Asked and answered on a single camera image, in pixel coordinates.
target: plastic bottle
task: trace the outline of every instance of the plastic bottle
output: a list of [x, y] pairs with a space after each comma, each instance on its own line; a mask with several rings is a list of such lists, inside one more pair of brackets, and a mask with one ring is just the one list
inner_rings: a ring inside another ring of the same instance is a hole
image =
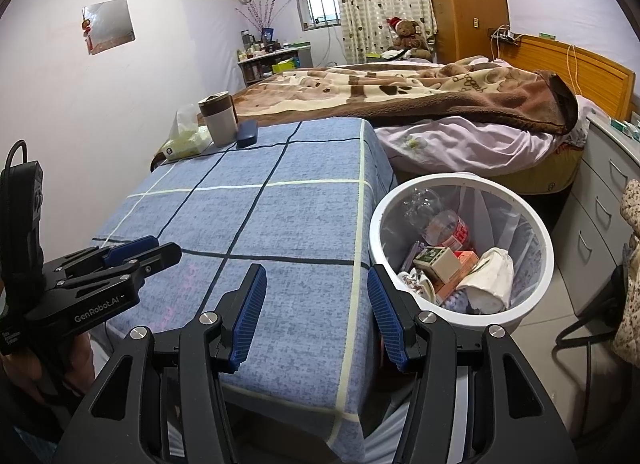
[[469, 230], [465, 222], [444, 206], [433, 190], [416, 190], [404, 205], [409, 224], [420, 231], [420, 236], [428, 245], [450, 248], [452, 251], [468, 249]]

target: mirror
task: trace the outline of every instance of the mirror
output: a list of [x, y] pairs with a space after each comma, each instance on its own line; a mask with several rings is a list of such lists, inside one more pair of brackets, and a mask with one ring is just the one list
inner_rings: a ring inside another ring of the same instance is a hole
[[136, 39], [127, 0], [86, 6], [82, 9], [82, 16], [82, 30], [89, 54], [98, 54]]

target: drawer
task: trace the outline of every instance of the drawer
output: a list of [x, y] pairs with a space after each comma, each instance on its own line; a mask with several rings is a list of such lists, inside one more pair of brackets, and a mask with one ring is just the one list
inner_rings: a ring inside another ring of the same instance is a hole
[[622, 198], [628, 181], [640, 179], [638, 165], [595, 125], [589, 127], [583, 159], [618, 200]]
[[609, 282], [616, 263], [587, 212], [569, 195], [552, 240], [556, 263], [576, 315]]
[[604, 238], [615, 262], [621, 263], [622, 246], [629, 241], [632, 229], [620, 215], [616, 196], [585, 162], [580, 163], [572, 194]]

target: silver screw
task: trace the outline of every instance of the silver screw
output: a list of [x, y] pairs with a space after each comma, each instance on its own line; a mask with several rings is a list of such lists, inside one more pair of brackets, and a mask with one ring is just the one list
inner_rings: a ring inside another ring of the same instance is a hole
[[422, 311], [420, 314], [418, 314], [418, 319], [422, 323], [435, 323], [438, 319], [438, 316], [431, 311]]
[[148, 330], [145, 327], [134, 327], [129, 334], [133, 339], [142, 339], [146, 336]]
[[494, 338], [502, 338], [504, 337], [504, 329], [500, 327], [500, 325], [491, 325], [489, 326], [489, 334]]
[[218, 315], [216, 313], [202, 313], [200, 314], [200, 323], [203, 325], [211, 325], [218, 321]]

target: human hand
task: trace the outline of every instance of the human hand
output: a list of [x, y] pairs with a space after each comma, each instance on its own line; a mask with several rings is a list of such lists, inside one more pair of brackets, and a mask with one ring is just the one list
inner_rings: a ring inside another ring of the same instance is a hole
[[[0, 293], [3, 288], [4, 284], [0, 281]], [[72, 368], [65, 378], [81, 392], [87, 393], [95, 380], [94, 352], [88, 333], [74, 338], [69, 360]], [[38, 383], [43, 377], [42, 364], [30, 349], [15, 351], [9, 356], [0, 354], [0, 364], [13, 384], [19, 386], [40, 404], [45, 404], [44, 398], [38, 391]]]

